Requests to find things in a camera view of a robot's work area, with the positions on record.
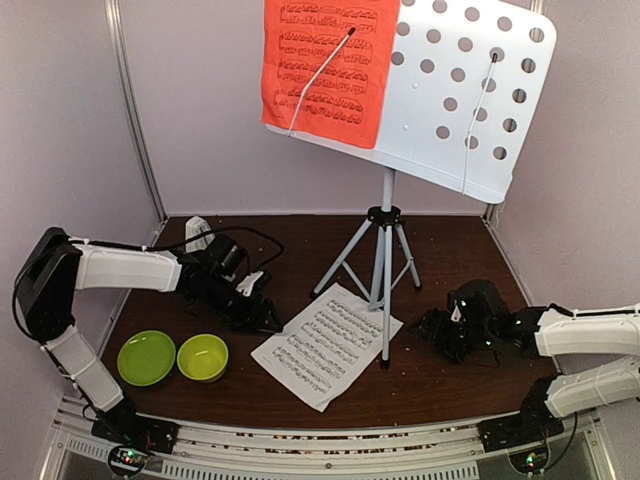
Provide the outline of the red sheet music page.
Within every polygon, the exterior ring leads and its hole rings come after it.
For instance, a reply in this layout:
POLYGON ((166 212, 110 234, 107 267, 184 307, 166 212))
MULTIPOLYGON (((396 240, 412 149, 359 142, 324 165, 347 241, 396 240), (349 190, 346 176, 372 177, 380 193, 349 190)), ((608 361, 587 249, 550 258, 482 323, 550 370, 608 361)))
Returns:
POLYGON ((262 122, 373 148, 399 11, 397 1, 265 2, 262 122))

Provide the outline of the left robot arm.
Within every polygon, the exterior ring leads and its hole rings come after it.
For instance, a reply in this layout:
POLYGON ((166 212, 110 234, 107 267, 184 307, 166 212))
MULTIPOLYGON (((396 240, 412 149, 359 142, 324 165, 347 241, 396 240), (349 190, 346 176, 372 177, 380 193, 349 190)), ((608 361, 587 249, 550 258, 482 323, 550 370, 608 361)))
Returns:
POLYGON ((206 230, 173 245, 148 247, 72 237, 51 227, 17 274, 11 309, 18 329, 39 344, 94 409, 97 426, 121 443, 133 444, 153 428, 78 330, 76 293, 177 293, 209 305, 236 332, 282 332, 273 301, 260 291, 267 272, 257 269, 235 280, 248 253, 228 233, 206 230))

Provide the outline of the white sheet music page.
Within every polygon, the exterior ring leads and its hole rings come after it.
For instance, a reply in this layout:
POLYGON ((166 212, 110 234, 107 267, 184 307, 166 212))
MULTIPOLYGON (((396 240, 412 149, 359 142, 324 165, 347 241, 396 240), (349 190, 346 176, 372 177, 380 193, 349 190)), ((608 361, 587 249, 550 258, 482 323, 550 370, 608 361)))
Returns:
POLYGON ((383 312, 335 283, 251 352, 274 379, 323 412, 375 360, 383 346, 383 312))

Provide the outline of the white perforated music stand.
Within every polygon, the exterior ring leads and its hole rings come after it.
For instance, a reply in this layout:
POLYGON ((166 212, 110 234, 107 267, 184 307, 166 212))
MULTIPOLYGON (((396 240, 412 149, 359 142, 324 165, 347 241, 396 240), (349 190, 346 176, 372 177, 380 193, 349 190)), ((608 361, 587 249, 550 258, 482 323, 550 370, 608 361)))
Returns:
POLYGON ((399 19, 377 141, 365 149, 266 125, 277 134, 380 165, 382 200, 360 232, 377 233, 371 309, 391 310, 407 257, 401 211, 393 203, 404 173, 485 204, 499 204, 531 125, 554 53, 557 33, 540 2, 521 8, 505 1, 397 1, 399 19))

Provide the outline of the grey metronome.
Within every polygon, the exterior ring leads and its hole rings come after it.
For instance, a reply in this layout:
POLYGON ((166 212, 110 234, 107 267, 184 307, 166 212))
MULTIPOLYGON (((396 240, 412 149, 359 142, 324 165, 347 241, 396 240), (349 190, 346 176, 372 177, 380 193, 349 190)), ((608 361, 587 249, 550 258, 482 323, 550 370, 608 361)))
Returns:
POLYGON ((215 234, 204 218, 193 216, 185 223, 185 239, 188 240, 185 250, 188 253, 205 250, 214 238, 215 234))

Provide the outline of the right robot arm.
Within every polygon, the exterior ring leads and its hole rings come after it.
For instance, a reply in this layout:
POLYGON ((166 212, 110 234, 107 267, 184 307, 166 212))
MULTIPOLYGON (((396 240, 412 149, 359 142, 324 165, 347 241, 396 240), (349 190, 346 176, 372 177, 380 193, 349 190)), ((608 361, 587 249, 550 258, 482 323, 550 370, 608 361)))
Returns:
POLYGON ((569 310, 555 303, 509 310, 495 284, 475 279, 447 295, 445 309, 429 309, 411 327, 451 364, 471 353, 495 358, 616 354, 618 360, 581 373, 534 383, 507 425, 530 442, 563 418, 639 394, 639 307, 569 310))

